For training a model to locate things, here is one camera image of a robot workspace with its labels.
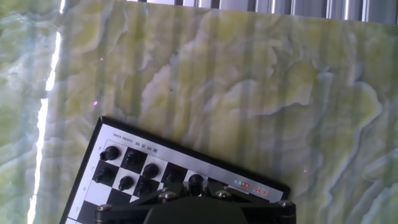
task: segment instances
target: robotic arm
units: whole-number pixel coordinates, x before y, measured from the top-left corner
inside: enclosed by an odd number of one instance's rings
[[[101,205],[96,224],[228,223],[296,224],[296,206],[290,201],[269,203],[219,182],[201,179],[171,183],[129,205]]]

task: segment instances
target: chessboard frame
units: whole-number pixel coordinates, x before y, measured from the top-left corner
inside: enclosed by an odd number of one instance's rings
[[[152,142],[154,142],[156,144],[163,145],[163,146],[168,147],[170,149],[173,149],[173,150],[175,150],[177,152],[181,152],[183,154],[186,154],[188,156],[194,157],[196,159],[199,159],[201,161],[207,162],[209,164],[213,164],[214,166],[217,166],[217,167],[220,167],[222,169],[228,170],[230,172],[233,172],[235,174],[241,175],[241,176],[246,177],[248,179],[251,179],[253,181],[262,183],[262,184],[267,185],[269,187],[272,187],[274,189],[280,190],[281,192],[283,192],[281,200],[286,200],[288,198],[288,196],[289,196],[290,187],[288,187],[287,185],[285,185],[285,184],[283,184],[281,182],[278,182],[276,180],[270,179],[268,177],[261,176],[259,174],[255,174],[253,172],[249,172],[248,170],[244,170],[244,169],[242,169],[240,167],[236,167],[234,165],[228,164],[227,162],[221,161],[219,159],[212,158],[212,157],[207,156],[205,154],[202,154],[202,153],[200,153],[198,151],[194,151],[194,150],[189,149],[187,147],[178,145],[178,144],[176,144],[174,142],[162,139],[161,137],[155,136],[153,134],[149,134],[149,133],[147,133],[147,132],[145,132],[143,130],[140,130],[138,128],[126,125],[123,122],[117,121],[115,119],[111,119],[111,118],[108,118],[106,116],[101,116],[101,117],[98,118],[97,124],[96,124],[95,129],[93,131],[93,134],[91,136],[91,139],[90,139],[90,142],[88,144],[87,150],[86,150],[85,155],[83,157],[83,160],[81,162],[81,166],[80,166],[79,171],[78,171],[78,173],[76,175],[76,179],[75,179],[75,182],[73,184],[72,190],[70,192],[70,196],[69,196],[67,204],[65,206],[65,210],[64,210],[63,215],[61,217],[60,223],[65,223],[67,218],[68,218],[69,211],[70,211],[70,209],[72,207],[72,203],[73,203],[73,201],[75,199],[75,195],[76,195],[76,192],[77,192],[77,190],[79,188],[80,182],[82,180],[84,171],[85,171],[85,169],[87,167],[87,163],[88,163],[88,161],[90,159],[91,153],[93,152],[93,148],[94,148],[94,145],[95,145],[95,143],[97,141],[97,138],[98,138],[98,135],[99,135],[100,130],[102,128],[102,125],[104,125],[104,124],[106,124],[108,126],[112,126],[112,127],[116,128],[116,129],[120,129],[121,131],[133,134],[133,135],[138,136],[140,138],[147,139],[148,141],[152,141]]]

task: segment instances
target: bolt head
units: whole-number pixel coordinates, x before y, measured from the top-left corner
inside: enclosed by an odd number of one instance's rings
[[[112,208],[112,205],[104,204],[97,207],[98,211],[107,211]]]
[[[278,202],[278,204],[282,207],[286,207],[289,205],[293,205],[293,202],[291,202],[290,200],[281,200],[280,202]]]
[[[175,197],[175,193],[174,192],[164,192],[159,194],[159,198],[161,199],[170,199],[170,198],[174,198]]]
[[[219,190],[216,192],[216,196],[219,198],[226,198],[226,197],[230,197],[231,193],[227,192],[226,190]]]

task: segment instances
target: marble table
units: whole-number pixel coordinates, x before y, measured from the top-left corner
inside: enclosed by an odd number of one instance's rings
[[[59,222],[101,115],[285,182],[297,223],[398,222],[397,26],[16,2],[0,3],[0,223]]]

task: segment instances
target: pawn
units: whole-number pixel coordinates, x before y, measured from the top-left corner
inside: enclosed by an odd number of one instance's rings
[[[188,186],[192,196],[199,196],[202,191],[203,177],[199,174],[192,175],[189,178]]]
[[[151,179],[157,176],[159,173],[159,168],[155,164],[148,164],[145,166],[144,171],[142,172],[142,176],[145,178]]]
[[[127,155],[126,164],[129,166],[136,165],[140,161],[141,161],[141,155],[137,152],[132,151]]]
[[[179,173],[171,171],[168,173],[165,183],[164,183],[164,187],[169,186],[171,183],[176,183],[176,182],[182,182],[181,181],[181,176]]]
[[[129,176],[125,176],[120,180],[119,190],[123,191],[123,190],[130,189],[133,184],[134,184],[134,180]]]
[[[100,183],[101,181],[109,180],[112,177],[112,172],[109,169],[101,170],[94,178],[94,181]]]
[[[147,181],[141,182],[137,187],[138,197],[142,197],[150,193],[150,183],[148,183]]]
[[[101,154],[99,155],[99,159],[102,161],[115,160],[119,156],[119,149],[114,146],[107,147]]]

